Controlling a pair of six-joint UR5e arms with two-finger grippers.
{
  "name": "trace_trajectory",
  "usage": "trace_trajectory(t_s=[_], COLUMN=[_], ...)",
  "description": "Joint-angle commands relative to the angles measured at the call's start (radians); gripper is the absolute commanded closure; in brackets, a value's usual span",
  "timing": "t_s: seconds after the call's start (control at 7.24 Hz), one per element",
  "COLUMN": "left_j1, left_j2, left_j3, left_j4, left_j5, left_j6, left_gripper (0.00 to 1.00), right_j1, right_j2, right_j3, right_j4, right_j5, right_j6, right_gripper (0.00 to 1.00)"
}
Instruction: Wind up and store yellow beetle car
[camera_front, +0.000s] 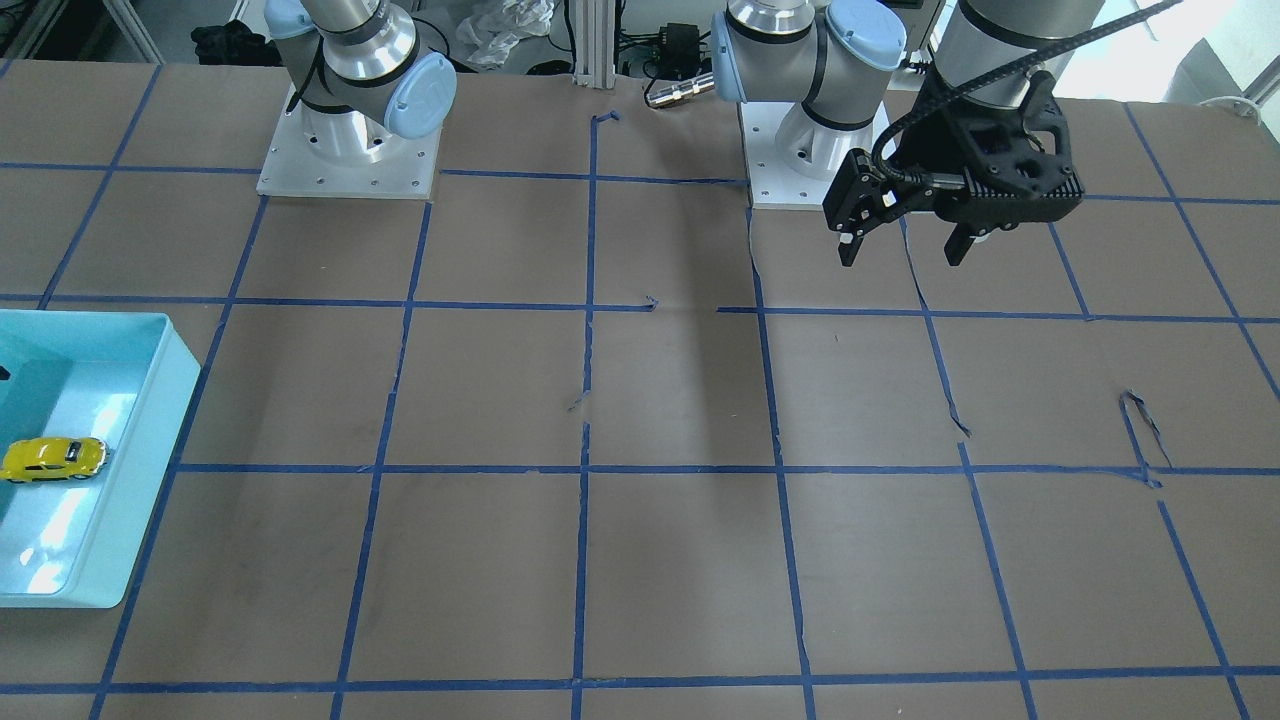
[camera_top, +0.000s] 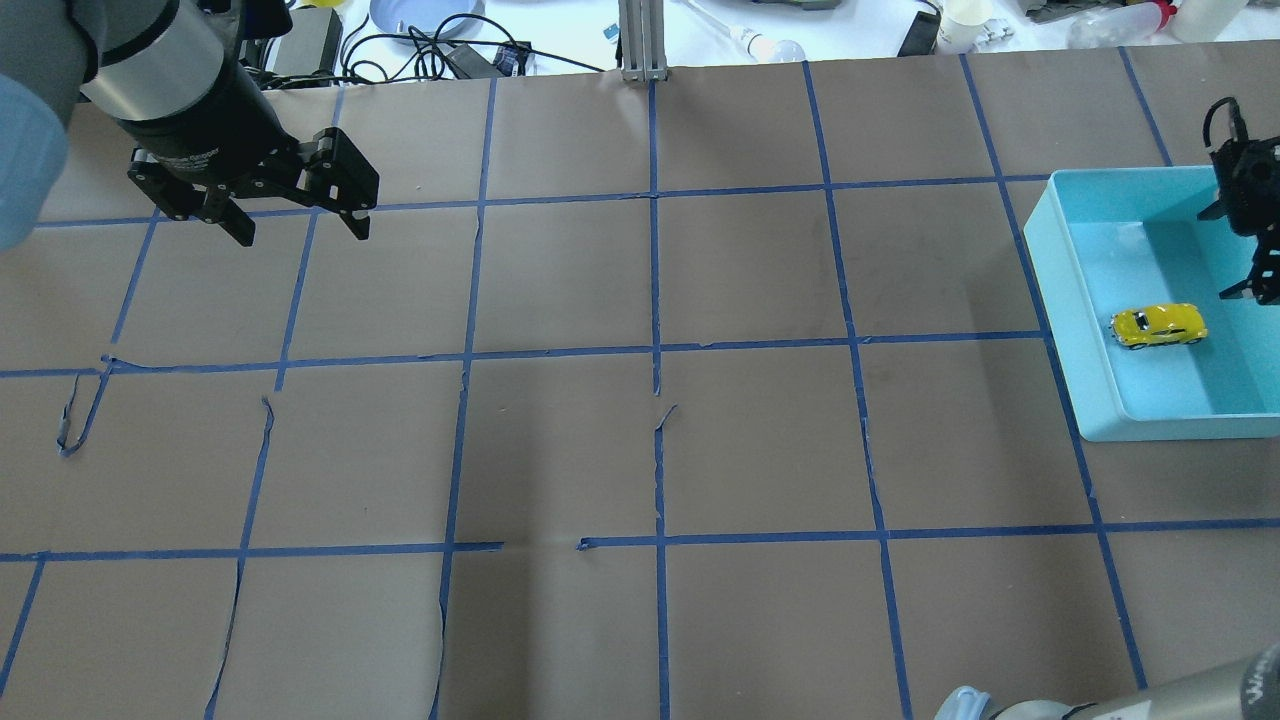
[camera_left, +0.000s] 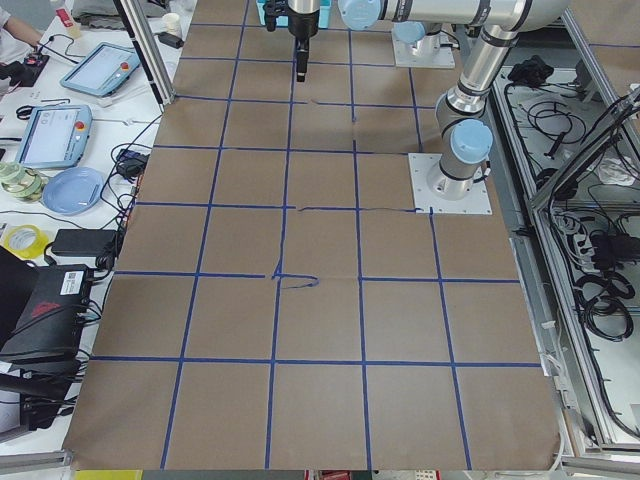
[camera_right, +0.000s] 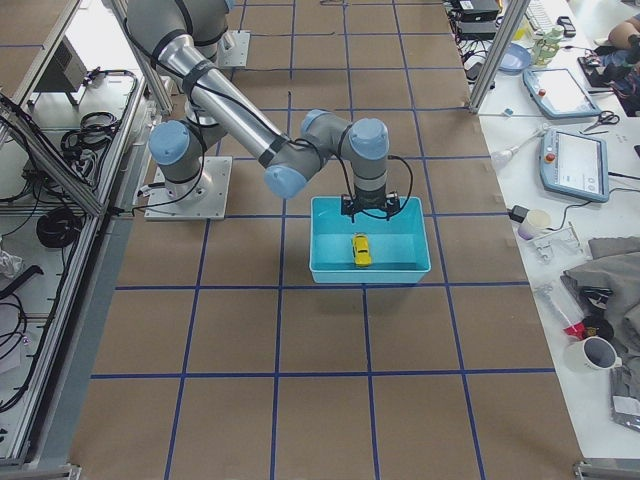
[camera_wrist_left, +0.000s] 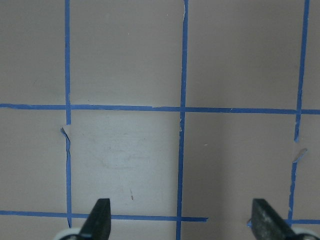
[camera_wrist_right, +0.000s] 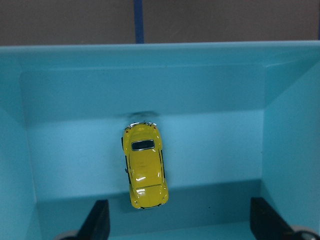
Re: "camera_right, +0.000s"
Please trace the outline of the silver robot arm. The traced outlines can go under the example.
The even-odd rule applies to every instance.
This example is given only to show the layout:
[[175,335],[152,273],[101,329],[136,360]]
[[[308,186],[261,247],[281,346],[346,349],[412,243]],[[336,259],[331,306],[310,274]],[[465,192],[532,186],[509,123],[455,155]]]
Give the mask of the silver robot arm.
[[404,204],[387,190],[389,133],[377,118],[349,122],[326,110],[305,116],[296,139],[281,132],[215,64],[228,32],[232,1],[130,1],[126,34],[151,68],[168,74],[185,94],[188,116],[162,124],[154,156],[165,169],[184,166],[224,135],[264,167],[269,189],[295,197],[330,157],[353,173],[341,212],[388,220]]

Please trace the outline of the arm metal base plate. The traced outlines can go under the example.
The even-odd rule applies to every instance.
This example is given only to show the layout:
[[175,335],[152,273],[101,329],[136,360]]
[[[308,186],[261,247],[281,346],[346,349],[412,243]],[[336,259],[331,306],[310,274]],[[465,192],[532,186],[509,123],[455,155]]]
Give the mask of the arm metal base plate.
[[245,68],[251,34],[248,30],[229,30],[218,43],[218,66],[222,69]]
[[152,189],[151,206],[144,210],[149,221],[223,220],[226,216],[228,189],[233,161],[230,156],[206,156],[199,182],[183,185],[169,183],[166,188],[164,175],[156,168],[154,181],[163,185]]

